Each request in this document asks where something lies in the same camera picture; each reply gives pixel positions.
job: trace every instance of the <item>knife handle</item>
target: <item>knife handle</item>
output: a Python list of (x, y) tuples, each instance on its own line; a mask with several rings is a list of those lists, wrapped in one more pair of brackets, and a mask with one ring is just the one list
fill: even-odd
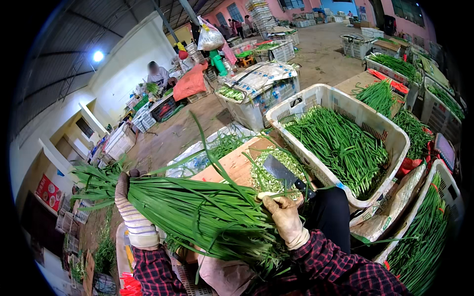
[[(303, 194), (303, 196), (306, 196), (306, 183), (301, 181), (301, 179), (296, 179), (295, 181), (295, 187)], [(308, 188), (308, 198), (312, 199), (316, 196), (316, 193)]]

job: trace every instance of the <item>ceiling light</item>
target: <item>ceiling light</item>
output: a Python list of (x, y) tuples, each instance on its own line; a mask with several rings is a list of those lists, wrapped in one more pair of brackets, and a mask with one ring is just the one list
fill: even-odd
[(94, 53), (94, 61), (100, 62), (104, 58), (104, 54), (100, 51)]

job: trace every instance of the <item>black pants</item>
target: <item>black pants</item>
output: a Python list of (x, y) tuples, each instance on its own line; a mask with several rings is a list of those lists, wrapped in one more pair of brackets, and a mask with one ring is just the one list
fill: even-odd
[(244, 29), (242, 27), (236, 28), (237, 29), (237, 35), (240, 35), (242, 39), (244, 39)]
[(320, 190), (311, 203), (313, 210), (304, 227), (320, 229), (341, 251), (350, 254), (349, 202), (344, 190), (337, 187)]

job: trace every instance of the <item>cleaver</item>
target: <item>cleaver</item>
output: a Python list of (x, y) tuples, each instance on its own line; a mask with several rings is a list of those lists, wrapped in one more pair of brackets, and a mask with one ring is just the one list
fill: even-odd
[[(282, 164), (278, 159), (276, 159), (273, 155), (269, 154), (268, 157), (264, 161), (264, 168), (269, 172), (272, 176), (277, 178), (282, 182), (282, 184), (288, 189), (293, 184), (295, 187), (306, 196), (306, 184), (296, 177), (284, 164)], [(308, 188), (308, 198), (312, 199), (316, 196), (316, 193)]]

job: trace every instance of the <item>metal roof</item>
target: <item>metal roof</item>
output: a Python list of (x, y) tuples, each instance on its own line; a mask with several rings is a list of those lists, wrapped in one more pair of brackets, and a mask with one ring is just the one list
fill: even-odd
[[(189, 0), (197, 15), (224, 0)], [(190, 18), (178, 0), (155, 0), (171, 28)], [(70, 0), (52, 16), (26, 60), (13, 101), (11, 139), (46, 108), (87, 86), (101, 64), (92, 59), (100, 49), (109, 53), (134, 26), (155, 10), (152, 0)]]

